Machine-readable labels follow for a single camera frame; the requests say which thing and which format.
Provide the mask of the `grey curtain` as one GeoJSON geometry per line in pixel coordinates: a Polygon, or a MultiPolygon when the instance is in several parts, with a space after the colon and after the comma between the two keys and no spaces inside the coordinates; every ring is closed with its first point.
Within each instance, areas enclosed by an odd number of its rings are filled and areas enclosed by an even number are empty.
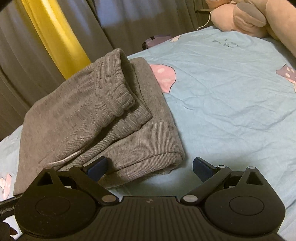
{"type": "MultiPolygon", "coordinates": [[[[90,61],[120,48],[130,55],[154,35],[201,26],[204,1],[57,1],[90,61]]],[[[29,108],[66,79],[46,51],[22,4],[1,1],[1,138],[29,108]]]]}

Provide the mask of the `light blue bed sheet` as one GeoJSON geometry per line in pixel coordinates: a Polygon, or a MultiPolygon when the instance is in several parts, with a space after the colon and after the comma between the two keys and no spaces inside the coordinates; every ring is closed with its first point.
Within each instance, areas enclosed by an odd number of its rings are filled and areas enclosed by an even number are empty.
{"type": "Polygon", "coordinates": [[[295,240],[295,58],[278,41],[209,27],[141,51],[161,88],[185,152],[168,174],[107,189],[119,203],[102,207],[72,235],[22,233],[14,194],[23,124],[1,142],[1,176],[11,179],[1,198],[1,239],[11,240],[295,240]],[[231,235],[201,208],[181,198],[203,182],[193,172],[200,157],[233,171],[255,167],[285,206],[276,233],[231,235]]]}

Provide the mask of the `pink plush toy on bed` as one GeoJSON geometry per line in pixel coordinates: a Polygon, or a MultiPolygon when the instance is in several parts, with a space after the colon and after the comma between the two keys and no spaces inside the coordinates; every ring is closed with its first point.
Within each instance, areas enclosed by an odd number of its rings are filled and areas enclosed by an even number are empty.
{"type": "Polygon", "coordinates": [[[237,31],[257,38],[270,35],[295,56],[295,1],[206,1],[211,21],[222,32],[237,31]]]}

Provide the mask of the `yellow curtain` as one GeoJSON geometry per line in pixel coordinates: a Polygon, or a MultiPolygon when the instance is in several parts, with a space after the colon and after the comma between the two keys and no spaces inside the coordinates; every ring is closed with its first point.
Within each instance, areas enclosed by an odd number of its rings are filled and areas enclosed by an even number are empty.
{"type": "Polygon", "coordinates": [[[57,1],[22,1],[22,4],[65,79],[91,63],[57,1]]]}

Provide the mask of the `grey sweatpants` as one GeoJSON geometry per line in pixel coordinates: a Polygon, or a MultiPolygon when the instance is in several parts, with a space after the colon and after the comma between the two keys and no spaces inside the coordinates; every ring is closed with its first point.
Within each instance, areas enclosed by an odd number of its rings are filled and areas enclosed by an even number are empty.
{"type": "Polygon", "coordinates": [[[185,152],[150,65],[115,49],[37,101],[23,122],[14,194],[46,167],[67,171],[108,161],[107,189],[168,174],[185,152]]]}

